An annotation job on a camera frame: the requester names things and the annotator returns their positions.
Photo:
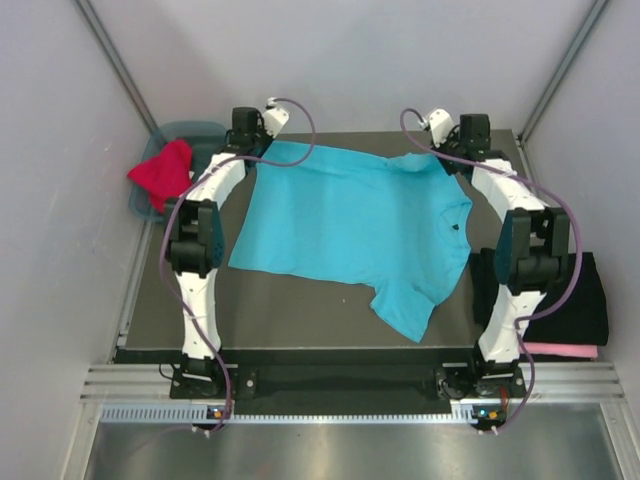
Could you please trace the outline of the cyan t shirt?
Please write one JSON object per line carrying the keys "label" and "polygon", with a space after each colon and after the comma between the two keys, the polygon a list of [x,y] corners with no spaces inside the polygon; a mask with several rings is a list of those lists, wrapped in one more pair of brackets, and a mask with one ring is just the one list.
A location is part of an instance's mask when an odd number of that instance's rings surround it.
{"label": "cyan t shirt", "polygon": [[431,155],[277,141],[257,167],[229,264],[369,286],[376,315],[418,342],[465,269],[471,210]]}

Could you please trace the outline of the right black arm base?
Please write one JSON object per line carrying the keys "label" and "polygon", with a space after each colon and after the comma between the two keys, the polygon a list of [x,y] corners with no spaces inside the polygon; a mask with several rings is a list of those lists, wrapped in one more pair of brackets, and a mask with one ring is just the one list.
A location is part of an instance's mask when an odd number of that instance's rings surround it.
{"label": "right black arm base", "polygon": [[436,389],[448,400],[523,398],[526,393],[521,368],[508,364],[443,364],[434,370]]}

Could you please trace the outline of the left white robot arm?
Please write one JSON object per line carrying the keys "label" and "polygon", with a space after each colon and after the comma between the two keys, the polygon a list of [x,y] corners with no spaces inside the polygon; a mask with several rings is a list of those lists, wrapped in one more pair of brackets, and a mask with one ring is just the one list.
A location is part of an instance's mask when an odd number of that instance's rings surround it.
{"label": "left white robot arm", "polygon": [[165,204],[165,258],[177,280],[184,318],[180,372],[205,396],[226,387],[227,374],[217,366],[221,346],[215,318],[215,278],[225,255],[220,209],[251,167],[240,156],[262,156],[288,122],[289,112],[271,101],[265,110],[236,107],[231,128],[205,160],[197,160],[195,187],[182,202]]}

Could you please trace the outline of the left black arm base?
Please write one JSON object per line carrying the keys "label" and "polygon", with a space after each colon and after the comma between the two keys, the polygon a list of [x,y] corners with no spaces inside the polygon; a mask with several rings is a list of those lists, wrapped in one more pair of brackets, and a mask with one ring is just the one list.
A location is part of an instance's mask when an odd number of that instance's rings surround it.
{"label": "left black arm base", "polygon": [[243,365],[227,364],[229,381],[220,363],[211,358],[191,359],[183,355],[178,362],[170,362],[170,374],[162,377],[170,380],[169,397],[174,400],[225,400],[251,399],[258,386],[258,369]]}

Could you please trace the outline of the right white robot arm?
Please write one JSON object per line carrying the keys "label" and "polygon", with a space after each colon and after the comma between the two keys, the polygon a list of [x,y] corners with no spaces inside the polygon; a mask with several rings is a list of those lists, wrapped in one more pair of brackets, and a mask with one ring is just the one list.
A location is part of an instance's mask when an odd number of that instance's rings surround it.
{"label": "right white robot arm", "polygon": [[491,148],[486,114],[465,114],[455,122],[435,109],[425,129],[445,172],[465,177],[501,220],[493,257],[497,298],[466,372],[469,388],[487,396],[515,375],[530,317],[567,272],[570,219],[563,208],[540,200],[506,155]]}

